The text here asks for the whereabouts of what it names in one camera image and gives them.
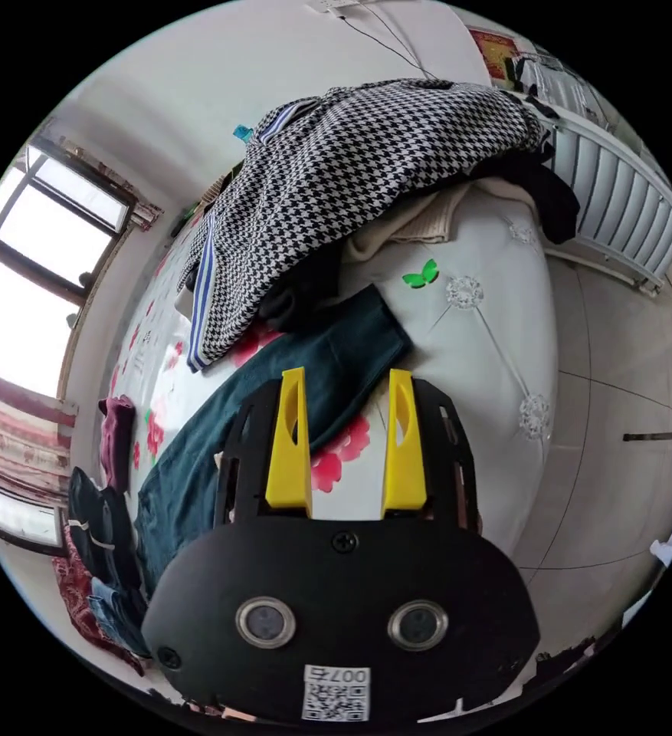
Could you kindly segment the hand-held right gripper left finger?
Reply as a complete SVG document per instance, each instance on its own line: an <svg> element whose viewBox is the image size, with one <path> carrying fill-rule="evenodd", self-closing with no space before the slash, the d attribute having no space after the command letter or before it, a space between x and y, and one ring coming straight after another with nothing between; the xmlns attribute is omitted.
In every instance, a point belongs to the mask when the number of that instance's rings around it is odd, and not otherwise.
<svg viewBox="0 0 672 736"><path fill-rule="evenodd" d="M310 440L303 367L282 373L265 500L275 512L312 514Z"/></svg>

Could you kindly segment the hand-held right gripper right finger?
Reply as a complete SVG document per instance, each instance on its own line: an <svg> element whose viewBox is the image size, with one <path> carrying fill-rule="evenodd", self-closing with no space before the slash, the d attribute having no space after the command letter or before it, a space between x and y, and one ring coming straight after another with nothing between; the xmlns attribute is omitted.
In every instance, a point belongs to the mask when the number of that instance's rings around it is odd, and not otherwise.
<svg viewBox="0 0 672 736"><path fill-rule="evenodd" d="M419 512L427 499L412 375L407 370L391 370L388 381L382 516Z"/></svg>

